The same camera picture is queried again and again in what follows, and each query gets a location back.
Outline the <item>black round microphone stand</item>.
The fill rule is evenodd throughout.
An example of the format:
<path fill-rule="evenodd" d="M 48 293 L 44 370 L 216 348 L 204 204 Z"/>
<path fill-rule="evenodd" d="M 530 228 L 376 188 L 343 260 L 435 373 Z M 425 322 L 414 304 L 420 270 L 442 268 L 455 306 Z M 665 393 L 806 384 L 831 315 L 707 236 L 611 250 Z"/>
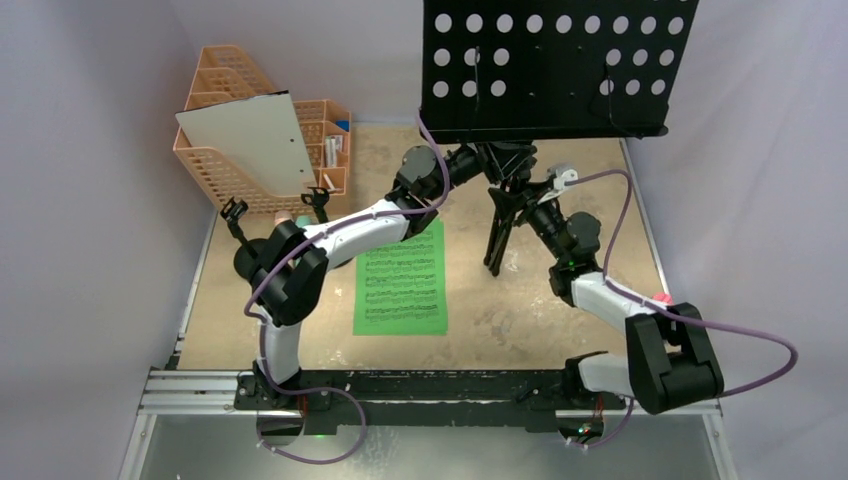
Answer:
<path fill-rule="evenodd" d="M 239 221 L 248 209 L 248 204 L 244 200 L 236 200 L 234 197 L 230 197 L 220 211 L 220 216 L 225 221 L 231 236 L 240 244 L 234 254 L 233 266 L 236 273 L 244 280 L 252 278 L 255 261 L 267 242 L 263 238 L 251 240 L 246 238 Z"/>

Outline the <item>mint green toy microphone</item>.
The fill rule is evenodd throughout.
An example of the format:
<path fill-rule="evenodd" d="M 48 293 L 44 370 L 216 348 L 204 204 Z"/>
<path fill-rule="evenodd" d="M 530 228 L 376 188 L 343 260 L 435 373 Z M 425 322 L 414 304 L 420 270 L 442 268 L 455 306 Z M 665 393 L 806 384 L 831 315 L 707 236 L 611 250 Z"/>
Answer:
<path fill-rule="evenodd" d="M 310 216 L 308 216 L 308 215 L 301 215 L 301 216 L 298 216 L 298 217 L 296 218 L 296 220 L 295 220 L 295 224 L 296 224 L 298 227 L 303 228 L 303 227 L 306 227 L 306 226 L 312 225 L 312 224 L 313 224 L 313 220 L 312 220 L 312 218 L 311 218 Z"/>

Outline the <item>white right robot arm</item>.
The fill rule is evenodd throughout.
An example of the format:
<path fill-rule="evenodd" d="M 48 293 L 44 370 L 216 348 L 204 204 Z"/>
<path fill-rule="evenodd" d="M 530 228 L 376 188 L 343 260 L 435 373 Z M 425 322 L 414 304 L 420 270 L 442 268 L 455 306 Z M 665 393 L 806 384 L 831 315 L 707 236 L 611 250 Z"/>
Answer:
<path fill-rule="evenodd" d="M 600 392 L 631 398 L 650 414 L 720 396 L 724 377 L 697 308 L 664 306 L 606 276 L 596 260 L 601 223 L 578 211 L 564 216 L 541 186 L 518 192 L 492 187 L 501 229 L 529 225 L 555 259 L 551 290 L 572 308 L 588 312 L 625 338 L 624 355 L 597 351 L 566 361 L 561 392 L 584 407 Z"/>

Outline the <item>green sheet music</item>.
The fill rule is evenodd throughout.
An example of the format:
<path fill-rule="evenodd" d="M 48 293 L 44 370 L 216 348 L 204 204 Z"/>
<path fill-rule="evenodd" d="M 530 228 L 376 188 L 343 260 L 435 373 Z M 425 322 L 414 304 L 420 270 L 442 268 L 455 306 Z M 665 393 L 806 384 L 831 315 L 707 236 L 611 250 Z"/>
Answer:
<path fill-rule="evenodd" d="M 355 336 L 442 336 L 447 331 L 441 220 L 412 239 L 357 257 Z"/>

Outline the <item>peach plastic file organizer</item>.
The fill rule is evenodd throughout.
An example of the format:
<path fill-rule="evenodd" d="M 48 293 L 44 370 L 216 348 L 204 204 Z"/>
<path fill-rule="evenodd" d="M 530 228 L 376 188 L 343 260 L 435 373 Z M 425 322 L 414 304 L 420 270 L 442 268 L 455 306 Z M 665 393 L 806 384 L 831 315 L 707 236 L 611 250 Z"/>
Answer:
<path fill-rule="evenodd" d="M 236 45 L 205 46 L 173 152 L 217 206 L 306 214 L 302 195 L 328 190 L 328 211 L 350 213 L 352 114 L 329 100 L 295 100 Z"/>

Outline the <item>black music stand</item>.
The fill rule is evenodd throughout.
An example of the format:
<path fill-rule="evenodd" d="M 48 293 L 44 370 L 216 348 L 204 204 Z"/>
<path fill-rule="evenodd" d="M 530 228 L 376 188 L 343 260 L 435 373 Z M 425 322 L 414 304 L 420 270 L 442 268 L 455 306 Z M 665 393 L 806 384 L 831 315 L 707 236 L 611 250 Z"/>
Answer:
<path fill-rule="evenodd" d="M 427 1 L 424 133 L 473 146 L 490 187 L 532 181 L 536 142 L 660 137 L 697 5 L 693 1 Z M 497 273 L 511 230 L 494 222 Z"/>

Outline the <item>pink toy microphone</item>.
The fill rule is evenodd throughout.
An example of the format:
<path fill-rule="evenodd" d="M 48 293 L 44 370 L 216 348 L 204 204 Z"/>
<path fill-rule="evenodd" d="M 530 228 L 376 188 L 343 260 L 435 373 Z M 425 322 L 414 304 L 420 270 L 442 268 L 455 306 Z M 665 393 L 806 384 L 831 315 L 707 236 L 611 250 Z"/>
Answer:
<path fill-rule="evenodd" d="M 279 210 L 275 213 L 274 222 L 276 224 L 282 223 L 284 221 L 288 221 L 292 219 L 292 214 L 288 210 Z"/>

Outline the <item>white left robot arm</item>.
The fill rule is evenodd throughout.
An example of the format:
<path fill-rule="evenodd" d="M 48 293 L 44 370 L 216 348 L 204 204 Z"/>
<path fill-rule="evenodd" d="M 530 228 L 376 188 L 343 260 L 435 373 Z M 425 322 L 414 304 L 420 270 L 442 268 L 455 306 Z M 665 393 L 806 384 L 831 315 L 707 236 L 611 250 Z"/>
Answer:
<path fill-rule="evenodd" d="M 407 151 L 390 192 L 340 220 L 275 228 L 256 259 L 244 312 L 261 325 L 254 372 L 259 395 L 272 408 L 297 399 L 302 322 L 321 296 L 326 274 L 356 256 L 422 233 L 454 188 L 483 173 L 477 152 L 462 146 L 442 158 L 427 146 Z"/>

